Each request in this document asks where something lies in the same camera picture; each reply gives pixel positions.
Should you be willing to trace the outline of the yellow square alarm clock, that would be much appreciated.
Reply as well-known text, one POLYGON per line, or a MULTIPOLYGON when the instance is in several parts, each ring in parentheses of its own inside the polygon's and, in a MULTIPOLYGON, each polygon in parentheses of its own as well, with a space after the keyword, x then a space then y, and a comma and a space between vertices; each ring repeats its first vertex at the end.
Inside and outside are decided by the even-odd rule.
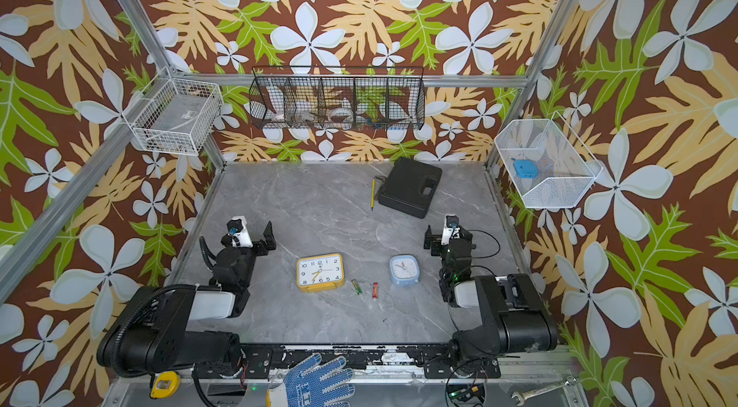
POLYGON ((301 258, 296 265, 296 283, 303 293, 318 293, 341 288, 345 284, 341 253, 327 253, 301 258))

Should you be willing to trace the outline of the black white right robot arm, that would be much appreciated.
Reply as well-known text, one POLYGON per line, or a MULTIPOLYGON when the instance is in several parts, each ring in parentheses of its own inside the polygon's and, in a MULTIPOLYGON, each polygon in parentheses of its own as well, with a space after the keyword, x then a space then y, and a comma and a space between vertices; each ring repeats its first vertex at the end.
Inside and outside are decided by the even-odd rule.
POLYGON ((471 307, 480 312, 480 325, 455 328, 449 357, 455 367, 486 364, 509 353, 552 351, 558 332, 540 293, 527 274, 497 276, 479 265, 472 232, 456 219, 440 234, 428 228, 423 248, 441 260, 439 290, 451 308, 471 307))

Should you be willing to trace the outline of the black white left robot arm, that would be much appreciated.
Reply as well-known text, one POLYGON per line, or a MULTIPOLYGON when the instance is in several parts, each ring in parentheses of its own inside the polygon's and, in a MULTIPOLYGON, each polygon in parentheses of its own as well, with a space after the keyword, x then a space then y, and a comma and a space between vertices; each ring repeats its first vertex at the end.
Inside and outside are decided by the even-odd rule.
POLYGON ((277 248, 273 226, 268 223, 263 239, 254 241, 246 220, 234 217, 227 224, 219 253, 213 253, 204 238, 199 244, 211 273, 208 284, 139 289, 99 344, 99 365, 125 378, 190 368, 223 375, 240 370, 243 356, 238 335, 190 331, 188 324, 242 314, 256 260, 277 248))

